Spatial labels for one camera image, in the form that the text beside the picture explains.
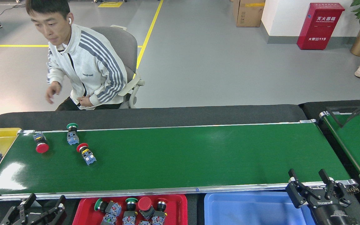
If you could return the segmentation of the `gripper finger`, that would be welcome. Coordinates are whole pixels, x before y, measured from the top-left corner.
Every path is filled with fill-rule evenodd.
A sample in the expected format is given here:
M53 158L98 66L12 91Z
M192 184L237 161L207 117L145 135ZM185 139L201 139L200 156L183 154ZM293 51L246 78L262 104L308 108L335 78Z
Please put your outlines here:
M26 201L23 201L19 206L12 206L9 208L7 214L1 221L2 225L27 225L29 223L28 209L36 200L36 195L31 194Z
M65 201L66 197L61 196L53 208L35 217L35 225L61 225L67 216Z

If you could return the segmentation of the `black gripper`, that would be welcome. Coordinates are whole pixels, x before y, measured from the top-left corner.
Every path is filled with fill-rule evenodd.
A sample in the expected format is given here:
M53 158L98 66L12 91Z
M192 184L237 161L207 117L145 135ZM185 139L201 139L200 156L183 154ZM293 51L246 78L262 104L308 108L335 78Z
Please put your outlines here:
M300 182L294 169L290 169L288 174L290 181L286 186L286 192L294 207L300 208L308 202L310 197L319 200L318 192ZM334 181L328 176L324 169L319 170L319 176L326 186L324 188L324 194L320 198L322 205L310 206L315 224L353 225L354 219L347 214L345 208L349 206L352 201L344 184Z

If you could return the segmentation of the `person's right hand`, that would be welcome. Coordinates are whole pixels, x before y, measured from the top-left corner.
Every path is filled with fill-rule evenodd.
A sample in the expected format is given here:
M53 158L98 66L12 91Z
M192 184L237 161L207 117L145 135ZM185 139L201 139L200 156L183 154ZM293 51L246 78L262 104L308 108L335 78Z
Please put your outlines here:
M49 87L46 89L45 99L49 104L53 104L54 95L59 95L61 91L61 84L57 81L51 82Z

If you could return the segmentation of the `person's left hand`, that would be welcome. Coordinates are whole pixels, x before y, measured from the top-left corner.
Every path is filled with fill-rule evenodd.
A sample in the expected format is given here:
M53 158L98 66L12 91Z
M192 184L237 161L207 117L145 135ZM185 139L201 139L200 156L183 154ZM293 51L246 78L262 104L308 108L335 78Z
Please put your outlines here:
M90 97L78 97L77 100L79 101L79 104L83 107L93 107L94 105L90 101Z

